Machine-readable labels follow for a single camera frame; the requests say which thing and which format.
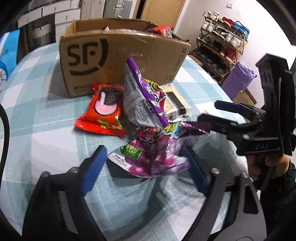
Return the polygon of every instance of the screw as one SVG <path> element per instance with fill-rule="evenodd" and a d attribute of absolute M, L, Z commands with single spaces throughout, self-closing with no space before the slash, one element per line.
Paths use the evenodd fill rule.
<path fill-rule="evenodd" d="M 248 174 L 245 173 L 245 172 L 242 173 L 242 176 L 243 176 L 244 178 L 249 178 Z"/>
<path fill-rule="evenodd" d="M 70 172 L 76 173 L 78 172 L 79 168 L 78 167 L 71 167 Z"/>
<path fill-rule="evenodd" d="M 47 177 L 49 175 L 50 175 L 50 173 L 48 171 L 45 171 L 45 172 L 41 173 L 41 176 L 43 176 L 43 177 Z"/>
<path fill-rule="evenodd" d="M 212 169 L 211 169 L 211 172 L 212 172 L 213 174 L 219 174 L 219 173 L 220 173 L 220 171 L 219 171 L 218 168 L 212 168 Z"/>

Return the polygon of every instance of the black sleeve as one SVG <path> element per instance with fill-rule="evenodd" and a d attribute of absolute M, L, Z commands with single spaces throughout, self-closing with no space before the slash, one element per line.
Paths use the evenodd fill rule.
<path fill-rule="evenodd" d="M 288 206 L 295 201 L 296 168 L 290 161 L 287 172 L 275 179 L 270 180 L 265 192 L 261 192 L 260 202 L 262 205 L 267 233 L 270 233 L 289 212 Z"/>

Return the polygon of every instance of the blue checkered tablecloth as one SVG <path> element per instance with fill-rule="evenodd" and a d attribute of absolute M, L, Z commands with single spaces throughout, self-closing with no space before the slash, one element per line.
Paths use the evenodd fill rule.
<path fill-rule="evenodd" d="M 210 113 L 244 122 L 233 113 L 214 108 L 216 100 L 230 101 L 216 82 L 190 57 L 186 57 L 174 86 L 191 106 L 196 118 Z M 68 96 L 57 44 L 29 53 L 18 64 L 0 93 L 10 122 L 10 143 L 0 190 L 0 208 L 21 233 L 26 208 L 43 171 L 66 172 L 103 144 L 108 152 L 128 140 L 97 135 L 73 127 L 87 109 L 90 96 Z M 3 144 L 3 133 L 0 133 Z M 226 138 L 211 133 L 194 149 L 200 158 L 226 172 L 246 169 L 244 157 Z M 151 179 L 131 178 L 107 161 L 86 203 L 108 240 L 181 240 L 205 198 L 198 193 L 187 171 Z M 213 231 L 221 228 L 229 201 L 225 194 Z"/>

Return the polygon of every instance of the green label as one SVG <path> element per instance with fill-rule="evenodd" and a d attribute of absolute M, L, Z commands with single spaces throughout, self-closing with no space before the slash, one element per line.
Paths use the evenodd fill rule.
<path fill-rule="evenodd" d="M 129 157 L 136 159 L 136 160 L 139 159 L 139 157 L 142 153 L 142 150 L 140 150 L 134 146 L 131 146 L 131 145 L 125 145 L 125 146 L 120 147 L 120 151 L 123 155 L 129 156 Z"/>

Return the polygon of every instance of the chip bag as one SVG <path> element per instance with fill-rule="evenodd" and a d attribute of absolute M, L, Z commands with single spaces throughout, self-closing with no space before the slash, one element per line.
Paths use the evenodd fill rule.
<path fill-rule="evenodd" d="M 93 95 L 87 112 L 79 117 L 75 126 L 99 134 L 124 138 L 126 132 L 119 122 L 122 113 L 123 88 L 106 84 L 93 84 Z"/>
<path fill-rule="evenodd" d="M 160 34 L 164 37 L 172 38 L 173 37 L 172 30 L 173 29 L 174 29 L 173 26 L 164 25 L 164 26 L 159 26 L 159 27 L 155 27 L 155 28 L 149 28 L 146 30 L 146 32 Z"/>

